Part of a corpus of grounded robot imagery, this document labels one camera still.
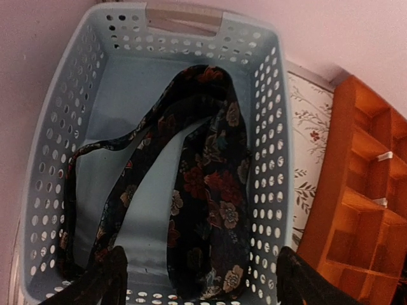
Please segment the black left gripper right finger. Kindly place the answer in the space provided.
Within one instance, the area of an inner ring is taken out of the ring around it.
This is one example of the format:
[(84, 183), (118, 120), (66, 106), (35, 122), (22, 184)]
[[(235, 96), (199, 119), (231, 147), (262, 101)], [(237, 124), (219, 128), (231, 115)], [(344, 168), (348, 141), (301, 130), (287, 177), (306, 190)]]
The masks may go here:
[(292, 248), (277, 258), (277, 301), (284, 305), (351, 305), (357, 300), (325, 280)]

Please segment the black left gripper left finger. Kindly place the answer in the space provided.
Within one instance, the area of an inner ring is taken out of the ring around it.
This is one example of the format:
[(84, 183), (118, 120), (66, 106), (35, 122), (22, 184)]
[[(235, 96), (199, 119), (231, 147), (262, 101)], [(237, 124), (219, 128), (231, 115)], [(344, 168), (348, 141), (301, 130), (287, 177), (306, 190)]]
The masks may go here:
[(103, 263), (87, 271), (81, 279), (47, 299), (48, 304), (125, 304), (128, 260), (116, 246)]

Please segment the dark floral necktie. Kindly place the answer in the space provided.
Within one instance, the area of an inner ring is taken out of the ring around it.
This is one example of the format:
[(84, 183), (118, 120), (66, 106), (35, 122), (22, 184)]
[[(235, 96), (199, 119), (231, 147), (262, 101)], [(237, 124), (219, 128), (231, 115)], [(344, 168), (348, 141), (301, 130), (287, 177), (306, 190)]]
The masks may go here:
[(250, 252), (246, 184), (251, 155), (231, 76), (210, 65), (177, 74), (135, 130), (74, 152), (66, 170), (57, 251), (66, 280), (85, 273), (73, 255), (77, 159), (99, 149), (123, 150), (141, 136), (104, 204), (88, 259), (88, 267), (94, 267), (112, 251), (132, 198), (158, 155), (192, 124), (197, 128), (184, 138), (170, 203), (169, 279), (185, 301), (227, 301), (241, 294)]

